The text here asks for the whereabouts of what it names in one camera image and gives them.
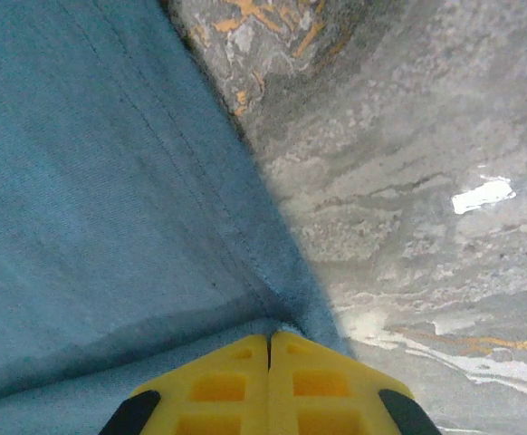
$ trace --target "stained concrete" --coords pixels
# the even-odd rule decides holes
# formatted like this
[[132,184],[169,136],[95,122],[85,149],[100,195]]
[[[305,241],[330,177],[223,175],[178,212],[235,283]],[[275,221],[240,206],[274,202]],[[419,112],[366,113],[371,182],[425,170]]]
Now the stained concrete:
[[527,0],[172,6],[359,359],[527,435]]

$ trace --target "yellow plastic part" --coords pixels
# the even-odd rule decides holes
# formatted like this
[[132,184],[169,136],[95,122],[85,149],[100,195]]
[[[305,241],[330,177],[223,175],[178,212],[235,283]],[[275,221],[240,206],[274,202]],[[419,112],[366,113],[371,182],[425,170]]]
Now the yellow plastic part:
[[161,400],[141,435],[400,435],[378,396],[401,382],[293,333],[252,335],[137,388]]
[[270,435],[400,435],[378,391],[406,385],[292,333],[272,338]]

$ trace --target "blue cloth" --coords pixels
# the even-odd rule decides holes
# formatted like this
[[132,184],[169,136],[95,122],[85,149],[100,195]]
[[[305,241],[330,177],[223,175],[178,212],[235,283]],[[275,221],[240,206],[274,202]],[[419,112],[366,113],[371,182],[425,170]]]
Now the blue cloth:
[[1,0],[0,399],[251,322],[346,352],[158,2]]

